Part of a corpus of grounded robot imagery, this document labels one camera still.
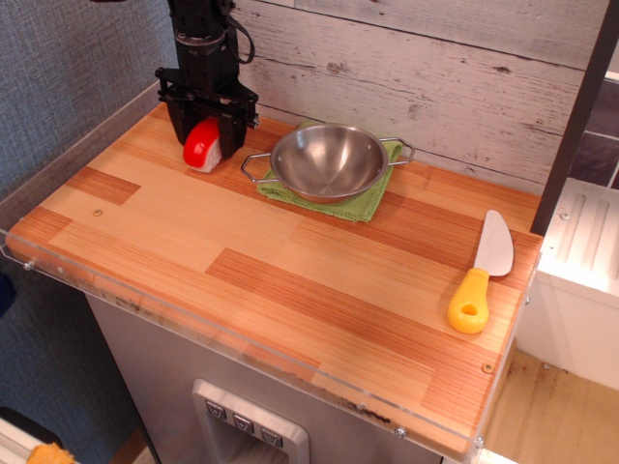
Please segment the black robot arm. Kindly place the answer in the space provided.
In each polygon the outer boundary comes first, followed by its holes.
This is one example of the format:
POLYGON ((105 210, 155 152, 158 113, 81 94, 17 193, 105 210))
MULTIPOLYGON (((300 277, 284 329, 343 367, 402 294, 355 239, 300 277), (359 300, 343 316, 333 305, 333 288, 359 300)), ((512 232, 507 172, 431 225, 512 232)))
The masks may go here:
POLYGON ((230 159, 244 146, 246 131, 258 124, 258 96, 239 80, 240 66, 253 60, 239 53, 238 33, 249 32, 232 17, 233 1, 170 1, 178 67, 155 71, 159 99, 180 143, 198 123, 218 122, 222 157, 230 159))

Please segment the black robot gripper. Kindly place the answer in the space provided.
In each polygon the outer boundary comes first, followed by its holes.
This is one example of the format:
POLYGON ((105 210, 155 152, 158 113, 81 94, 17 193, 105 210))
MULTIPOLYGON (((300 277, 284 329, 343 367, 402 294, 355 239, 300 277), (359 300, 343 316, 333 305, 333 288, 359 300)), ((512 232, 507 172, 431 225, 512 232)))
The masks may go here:
POLYGON ((240 66, 252 61, 254 47, 242 54, 235 36, 177 36, 175 45, 178 66, 158 68, 156 77, 176 137, 184 145, 197 124, 218 118, 221 156, 229 160, 258 121, 258 96, 239 80, 240 66))

